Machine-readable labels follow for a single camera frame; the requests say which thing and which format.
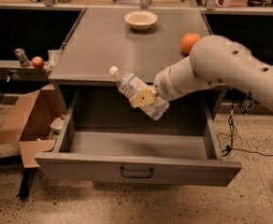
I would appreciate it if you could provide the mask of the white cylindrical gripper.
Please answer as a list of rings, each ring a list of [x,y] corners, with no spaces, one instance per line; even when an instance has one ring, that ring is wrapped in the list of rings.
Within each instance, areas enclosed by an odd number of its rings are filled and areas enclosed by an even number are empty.
[[[158,95],[167,101],[179,99],[186,94],[185,92],[186,72],[184,68],[169,66],[161,71],[154,79],[155,88],[144,89],[129,99],[132,107],[150,105],[156,101]]]

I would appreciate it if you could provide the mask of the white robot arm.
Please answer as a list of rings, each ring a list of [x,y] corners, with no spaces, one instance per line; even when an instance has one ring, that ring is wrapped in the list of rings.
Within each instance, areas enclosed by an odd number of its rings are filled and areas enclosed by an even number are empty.
[[[188,57],[161,71],[151,86],[138,91],[129,102],[140,107],[158,98],[173,101],[218,86],[242,91],[273,112],[273,66],[254,58],[243,45],[219,35],[199,39]]]

